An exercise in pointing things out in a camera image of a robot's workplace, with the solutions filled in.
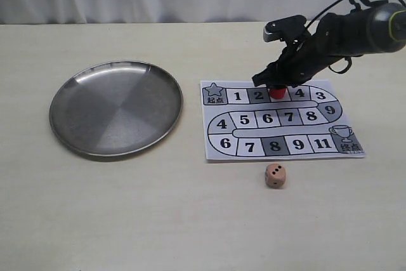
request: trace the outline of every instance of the dice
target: dice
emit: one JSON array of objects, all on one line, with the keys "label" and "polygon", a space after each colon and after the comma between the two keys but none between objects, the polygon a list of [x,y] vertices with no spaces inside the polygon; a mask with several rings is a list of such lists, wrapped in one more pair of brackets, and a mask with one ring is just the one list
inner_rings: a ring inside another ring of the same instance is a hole
[{"label": "dice", "polygon": [[280,188],[286,181],[286,170],[282,165],[270,164],[266,167],[265,183],[271,188]]}]

